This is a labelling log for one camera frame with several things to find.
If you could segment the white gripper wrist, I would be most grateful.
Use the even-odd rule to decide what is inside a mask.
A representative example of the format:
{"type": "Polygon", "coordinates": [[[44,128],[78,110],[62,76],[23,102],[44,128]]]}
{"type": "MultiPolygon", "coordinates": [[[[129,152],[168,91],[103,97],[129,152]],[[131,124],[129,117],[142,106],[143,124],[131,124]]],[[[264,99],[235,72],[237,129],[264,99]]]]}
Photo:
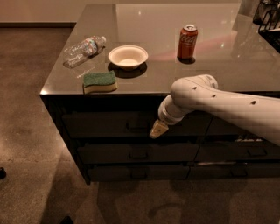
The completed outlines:
{"type": "Polygon", "coordinates": [[[150,137],[155,139],[162,136],[169,127],[167,125],[175,125],[183,120],[183,118],[192,113],[193,110],[189,108],[181,108],[174,104],[170,95],[167,95],[161,102],[158,108],[158,118],[150,131],[150,137]]]}

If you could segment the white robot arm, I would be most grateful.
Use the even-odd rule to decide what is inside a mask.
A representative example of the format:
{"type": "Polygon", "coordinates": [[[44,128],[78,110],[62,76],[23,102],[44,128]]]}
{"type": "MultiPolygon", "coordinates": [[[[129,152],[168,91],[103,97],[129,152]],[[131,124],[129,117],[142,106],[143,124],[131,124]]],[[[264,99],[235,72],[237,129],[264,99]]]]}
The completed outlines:
{"type": "Polygon", "coordinates": [[[221,91],[217,80],[202,74],[178,79],[158,108],[150,137],[163,135],[194,110],[205,111],[280,145],[280,100],[266,96],[221,91]]]}

